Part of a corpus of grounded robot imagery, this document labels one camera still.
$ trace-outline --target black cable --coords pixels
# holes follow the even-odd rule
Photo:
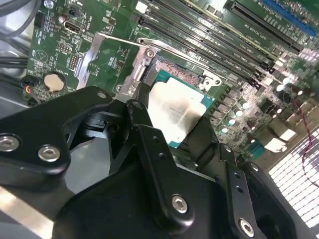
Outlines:
[[[27,63],[27,57],[0,57],[0,63]]]
[[[0,5],[0,17],[9,15],[27,5],[32,0],[11,0]]]
[[[20,84],[20,79],[12,76],[7,76],[6,74],[0,73],[0,81],[15,86],[16,88],[23,89]]]
[[[24,24],[20,28],[18,28],[17,30],[12,31],[10,33],[7,33],[7,34],[0,33],[0,40],[7,40],[10,38],[14,38],[16,36],[19,36],[21,33],[23,33],[24,30],[30,25],[30,23],[34,19],[35,15],[37,14],[37,12],[39,11],[41,4],[42,4],[42,0],[36,0],[35,4],[34,4],[34,8],[31,12],[30,16],[24,22]]]
[[[26,69],[23,63],[0,63],[0,68]]]
[[[14,39],[6,39],[4,42],[12,46],[14,49],[18,50],[22,54],[28,56],[30,54],[30,50],[27,46],[23,45],[22,43],[14,40]]]

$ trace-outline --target hdmi port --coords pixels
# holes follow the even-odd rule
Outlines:
[[[75,34],[79,34],[80,31],[81,31],[81,28],[80,28],[80,27],[78,27],[77,25],[74,25],[74,24],[70,23],[69,21],[66,21],[66,22],[64,23],[64,27],[65,27],[65,29],[67,29],[68,31],[71,31],[71,32],[73,32],[73,33],[75,33]]]

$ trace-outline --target blue pcie slot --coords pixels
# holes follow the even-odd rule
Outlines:
[[[293,25],[298,27],[300,30],[302,30],[306,34],[310,36],[317,35],[317,33],[312,28],[308,27],[306,24],[301,22],[298,18],[291,15],[290,12],[285,10],[282,6],[280,6],[278,3],[274,2],[273,0],[259,0],[259,1],[264,3],[266,6],[268,6],[270,9],[277,12],[281,16],[283,16],[285,19],[287,19],[289,22],[291,22]]]

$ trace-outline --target silver screw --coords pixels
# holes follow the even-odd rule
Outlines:
[[[38,157],[46,162],[54,162],[60,155],[60,150],[53,146],[44,146],[38,151]]]
[[[116,91],[119,92],[121,90],[122,86],[123,86],[122,84],[117,85],[116,86]]]
[[[231,153],[231,148],[228,145],[224,144],[224,148]]]
[[[258,168],[255,164],[251,163],[251,167],[255,170],[255,171],[258,171]]]
[[[179,213],[186,213],[188,206],[184,198],[180,196],[174,196],[172,199],[173,207],[178,211]]]
[[[19,140],[16,137],[3,135],[0,136],[0,151],[11,152],[16,150],[20,145]]]
[[[43,4],[47,9],[52,9],[54,6],[54,3],[52,0],[44,0]]]
[[[152,50],[148,50],[148,51],[146,52],[146,55],[147,55],[148,57],[150,57],[150,58],[153,58],[153,57],[155,56],[155,53],[154,53]]]
[[[106,95],[103,92],[99,92],[98,96],[101,97],[101,98],[104,98],[104,99],[106,98]]]
[[[254,237],[254,229],[245,219],[239,219],[239,226],[247,236],[250,238]]]

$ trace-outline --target motherboard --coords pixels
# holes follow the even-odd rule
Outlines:
[[[162,117],[152,122],[171,147],[187,144],[207,115],[219,140],[250,159],[286,150],[299,109],[317,105],[313,1],[44,2],[34,20],[26,100],[91,85],[131,97],[143,82],[152,88],[151,119]]]

